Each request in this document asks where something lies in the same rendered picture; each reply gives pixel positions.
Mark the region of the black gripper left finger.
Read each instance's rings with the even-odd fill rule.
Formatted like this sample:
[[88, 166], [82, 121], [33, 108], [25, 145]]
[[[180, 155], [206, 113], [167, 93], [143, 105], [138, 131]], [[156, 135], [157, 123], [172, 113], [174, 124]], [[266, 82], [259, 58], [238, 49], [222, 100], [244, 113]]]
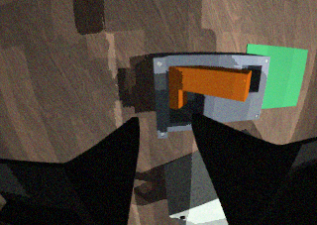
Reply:
[[74, 210], [84, 225], [128, 225], [139, 149], [136, 117], [67, 163], [0, 158], [0, 194]]

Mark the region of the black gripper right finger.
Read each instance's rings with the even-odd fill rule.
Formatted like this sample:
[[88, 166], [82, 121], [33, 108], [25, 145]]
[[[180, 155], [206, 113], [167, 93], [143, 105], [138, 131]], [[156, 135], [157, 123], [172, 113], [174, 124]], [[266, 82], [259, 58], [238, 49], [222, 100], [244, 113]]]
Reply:
[[317, 137], [277, 145], [201, 114], [191, 129], [229, 225], [262, 225], [298, 170], [317, 163]]

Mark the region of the orange l-shaped part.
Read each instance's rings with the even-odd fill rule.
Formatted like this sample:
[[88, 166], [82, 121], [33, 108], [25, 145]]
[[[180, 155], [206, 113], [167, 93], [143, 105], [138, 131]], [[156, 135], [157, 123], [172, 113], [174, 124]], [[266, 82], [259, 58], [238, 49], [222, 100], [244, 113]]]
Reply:
[[169, 109], [178, 110], [187, 103], [187, 91], [245, 102], [249, 95], [251, 71], [222, 66], [167, 67]]

